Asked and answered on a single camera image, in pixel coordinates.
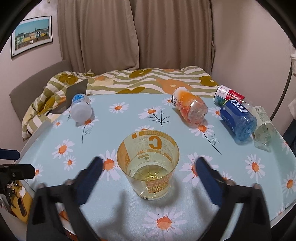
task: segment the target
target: striped blanket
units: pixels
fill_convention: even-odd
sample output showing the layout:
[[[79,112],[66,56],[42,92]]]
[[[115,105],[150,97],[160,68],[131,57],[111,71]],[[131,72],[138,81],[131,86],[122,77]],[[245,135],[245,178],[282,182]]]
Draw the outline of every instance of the striped blanket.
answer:
[[[85,79],[88,79],[87,95],[173,94],[176,88],[183,86],[194,95],[213,97],[218,88],[211,76],[197,66],[182,69],[114,70],[102,75],[91,71],[61,72],[49,80],[42,94],[29,106],[22,121],[23,139],[28,139],[45,120],[53,122],[59,115],[48,112],[66,100],[69,86]]]

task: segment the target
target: plastic cup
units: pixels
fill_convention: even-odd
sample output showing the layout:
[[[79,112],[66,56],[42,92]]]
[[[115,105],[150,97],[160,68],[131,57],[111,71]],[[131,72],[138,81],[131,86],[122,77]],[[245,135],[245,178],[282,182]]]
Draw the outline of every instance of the plastic cup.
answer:
[[[134,191],[153,200],[168,193],[179,155],[172,137],[160,131],[143,130],[124,139],[117,151],[117,161]]]

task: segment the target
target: framed picture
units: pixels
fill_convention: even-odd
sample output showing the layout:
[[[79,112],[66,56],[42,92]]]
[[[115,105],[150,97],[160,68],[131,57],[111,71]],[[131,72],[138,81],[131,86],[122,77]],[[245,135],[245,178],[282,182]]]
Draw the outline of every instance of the framed picture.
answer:
[[[10,39],[11,58],[29,49],[52,42],[52,17],[44,16],[21,21]]]

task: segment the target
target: table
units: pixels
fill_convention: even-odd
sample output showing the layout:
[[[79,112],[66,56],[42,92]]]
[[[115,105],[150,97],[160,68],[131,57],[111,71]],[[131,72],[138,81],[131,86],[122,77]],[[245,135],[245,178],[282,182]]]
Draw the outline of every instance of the table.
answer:
[[[160,94],[92,96],[93,120],[83,126],[76,126],[67,110],[20,160],[36,169],[28,184],[33,189],[40,182],[60,185],[86,168],[94,156],[108,159],[81,210],[95,232],[109,241],[197,240],[218,210],[192,171],[197,156],[205,157],[212,168],[239,185],[262,185],[271,220],[294,202],[296,159],[284,140],[278,139],[272,153],[255,148],[251,138],[237,144],[212,98],[203,98],[209,108],[208,123],[190,129],[169,100],[170,95]],[[180,150],[173,187],[155,201],[136,195],[116,161],[120,143],[140,129],[169,134]],[[240,208],[224,238],[230,236]]]

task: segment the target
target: blue plastic bottle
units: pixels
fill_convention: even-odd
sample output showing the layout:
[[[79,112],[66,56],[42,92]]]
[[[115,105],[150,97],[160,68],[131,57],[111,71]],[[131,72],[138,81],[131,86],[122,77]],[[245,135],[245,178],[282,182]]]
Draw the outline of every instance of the blue plastic bottle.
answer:
[[[257,126],[257,119],[235,99],[222,105],[220,116],[240,141],[248,139]]]

